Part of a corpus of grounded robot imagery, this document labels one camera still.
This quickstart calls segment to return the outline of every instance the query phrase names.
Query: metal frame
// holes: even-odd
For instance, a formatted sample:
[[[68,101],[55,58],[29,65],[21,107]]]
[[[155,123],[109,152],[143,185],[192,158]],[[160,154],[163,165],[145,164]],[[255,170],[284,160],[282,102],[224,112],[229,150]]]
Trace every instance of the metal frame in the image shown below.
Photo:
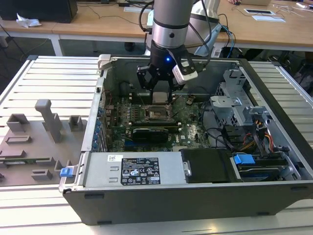
[[[91,36],[91,35],[75,35],[75,34],[55,34],[55,33],[31,33],[31,32],[8,32],[12,37],[22,38],[47,38],[51,40],[56,56],[63,56],[63,49],[60,40],[88,40],[88,41],[107,41],[107,42],[132,42],[143,43],[144,38],[136,37],[110,37],[110,36]],[[3,31],[0,31],[0,36],[7,36]],[[225,42],[216,42],[212,50],[212,57],[218,58]],[[256,48],[266,50],[292,50],[292,51],[313,51],[313,47],[297,47],[297,46],[280,46],[267,44],[248,44],[236,43],[239,48]]]
[[[63,56],[63,49],[60,40],[88,40],[88,41],[106,41],[106,42],[131,42],[143,43],[144,38],[136,37],[110,37],[110,36],[91,36],[91,35],[75,35],[75,34],[57,34],[57,33],[31,33],[31,32],[8,32],[12,37],[21,38],[47,38],[51,40],[54,53],[56,56]],[[7,36],[0,31],[0,36]]]

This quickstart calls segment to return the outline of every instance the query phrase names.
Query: gray plastic part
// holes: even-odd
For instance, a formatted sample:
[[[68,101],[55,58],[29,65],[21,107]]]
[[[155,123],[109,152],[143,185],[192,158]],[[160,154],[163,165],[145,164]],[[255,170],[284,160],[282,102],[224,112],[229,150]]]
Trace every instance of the gray plastic part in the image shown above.
[[[7,144],[18,144],[18,143],[30,143],[30,136],[16,136],[16,137],[7,137],[5,138]]]
[[[55,167],[54,167],[54,172],[56,172],[59,176],[59,178],[61,178],[60,173],[61,173],[61,169],[63,168],[61,162],[59,160],[57,160],[57,162],[55,163]]]
[[[63,168],[61,162],[59,160],[57,160],[57,162],[55,163],[55,167],[54,167],[54,171],[61,171],[61,169]]]
[[[84,132],[71,132],[68,121],[61,121],[62,128],[62,142],[55,143],[50,134],[47,134],[42,121],[30,121],[24,124],[25,132],[12,133],[8,130],[4,140],[8,137],[18,137],[29,135],[32,138],[31,142],[19,144],[7,144],[2,141],[0,144],[0,151],[11,152],[17,150],[24,150],[27,155],[21,159],[16,160],[15,164],[7,163],[6,161],[13,162],[10,159],[1,159],[0,172],[5,175],[5,180],[0,183],[0,186],[20,186],[20,185],[46,185],[58,184],[60,182],[58,171],[54,171],[56,161],[59,160],[62,166],[66,166],[67,161],[70,160],[73,165],[78,164],[81,155],[81,146],[84,138]],[[84,129],[86,128],[87,121],[83,120]],[[53,175],[50,181],[35,181],[30,177],[32,170],[36,169],[49,169]]]
[[[8,165],[4,162],[0,162],[0,168],[8,168]]]
[[[55,165],[55,160],[53,157],[49,158],[49,160],[37,160],[37,165]]]
[[[69,117],[68,124],[71,131],[83,131],[83,121],[82,117],[78,115],[72,115]]]
[[[58,121],[55,120],[55,116],[51,112],[51,101],[49,99],[39,99],[35,105],[35,109],[40,112],[45,120],[46,129],[49,130],[55,143],[60,142],[61,132]]]
[[[26,152],[24,150],[1,151],[0,158],[24,158]]]
[[[53,175],[48,169],[43,170],[33,170],[31,177],[38,181],[38,180],[51,180]]]
[[[67,161],[67,166],[72,166],[72,162],[70,160]]]
[[[24,114],[12,114],[6,124],[14,132],[24,132],[23,124],[29,123]]]
[[[54,123],[56,125],[56,128],[60,130],[62,128],[62,123],[60,121],[59,115],[58,114],[53,114],[53,115],[54,115]],[[45,131],[49,131],[45,122],[43,122],[43,126],[45,128]]]

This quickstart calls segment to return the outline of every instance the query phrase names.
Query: floor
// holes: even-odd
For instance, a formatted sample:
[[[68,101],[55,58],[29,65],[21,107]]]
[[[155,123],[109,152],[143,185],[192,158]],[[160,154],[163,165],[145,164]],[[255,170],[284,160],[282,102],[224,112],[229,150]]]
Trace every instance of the floor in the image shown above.
[[[14,38],[14,40],[27,55],[55,55],[50,40],[36,38]],[[8,48],[0,50],[0,93],[2,93],[26,60],[26,57],[22,56],[22,52],[14,42],[8,38],[7,41]],[[97,52],[93,52],[91,41],[62,40],[61,44],[66,56],[99,56],[100,54],[142,55],[145,50],[143,43],[137,43],[132,52],[127,52],[124,49],[124,43],[121,42],[96,42]],[[265,58],[269,55],[280,55],[280,53],[281,51],[268,51]],[[255,60],[264,61],[262,56],[261,54]],[[297,71],[302,59],[304,59],[304,53],[302,52],[290,54],[292,75]]]

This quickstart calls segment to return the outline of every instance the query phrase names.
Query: white paper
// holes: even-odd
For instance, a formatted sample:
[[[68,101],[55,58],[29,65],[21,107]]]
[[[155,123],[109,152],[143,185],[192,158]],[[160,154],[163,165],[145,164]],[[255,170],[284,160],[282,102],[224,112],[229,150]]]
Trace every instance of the white paper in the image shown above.
[[[284,19],[271,16],[252,16],[256,21],[286,22]]]
[[[26,19],[20,15],[18,15],[18,18],[16,20],[16,22],[22,26],[22,27],[25,27],[25,28],[28,28],[28,27],[34,27],[34,26],[41,26],[41,23],[39,22],[39,20],[37,19]]]
[[[108,162],[121,162],[123,155],[108,155]]]

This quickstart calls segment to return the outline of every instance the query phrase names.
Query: wooden table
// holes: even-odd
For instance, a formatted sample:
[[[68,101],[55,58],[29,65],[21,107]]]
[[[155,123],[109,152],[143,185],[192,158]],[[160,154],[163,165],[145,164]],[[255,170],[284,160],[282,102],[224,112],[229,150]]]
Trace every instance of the wooden table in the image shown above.
[[[143,43],[145,34],[138,26],[138,16],[137,12],[124,12],[124,8],[117,4],[94,6],[78,3],[72,23],[41,22],[42,26],[30,28],[21,27],[15,21],[1,24],[12,37],[50,39],[55,55],[63,56],[61,39]],[[147,22],[147,17],[148,14],[144,13],[143,23]],[[0,36],[7,35],[0,29]]]
[[[237,38],[236,47],[313,51],[313,12],[294,10],[304,17],[291,12],[278,12],[279,9],[273,6],[273,3],[296,7],[295,2],[289,1],[274,0],[269,6],[234,6],[226,0],[221,1],[219,14],[227,15],[229,29],[235,33]],[[124,8],[118,7],[118,5],[93,6],[82,3],[78,3],[78,5],[78,12],[72,23],[43,22],[40,27],[26,29],[19,26],[15,21],[4,21],[3,26],[15,37],[50,39],[57,56],[63,55],[60,39],[90,40],[93,42],[144,42],[145,34],[136,25],[139,13],[124,12]],[[281,13],[282,15],[276,14],[274,17],[285,18],[286,23],[256,21],[251,17],[253,14],[244,11],[245,8],[267,9]],[[143,14],[143,22],[146,22],[147,15]],[[221,22],[225,24],[223,16],[221,16]],[[3,31],[0,31],[0,36],[5,35]],[[216,51],[221,50],[226,41],[226,33],[220,33],[212,54],[215,55]]]
[[[236,47],[313,51],[313,12],[294,9],[295,13],[304,16],[301,17],[291,12],[279,11],[276,8],[277,5],[274,5],[275,3],[299,8],[295,2],[290,1],[273,0],[269,6],[234,6],[226,0],[221,1],[218,12],[227,15],[229,29],[237,38]],[[244,9],[262,9],[277,12],[273,17],[284,18],[286,22],[256,21],[251,17],[255,14],[248,14]],[[225,17],[220,16],[220,18],[221,22],[226,25]],[[222,48],[227,40],[227,34],[220,33],[215,48]]]

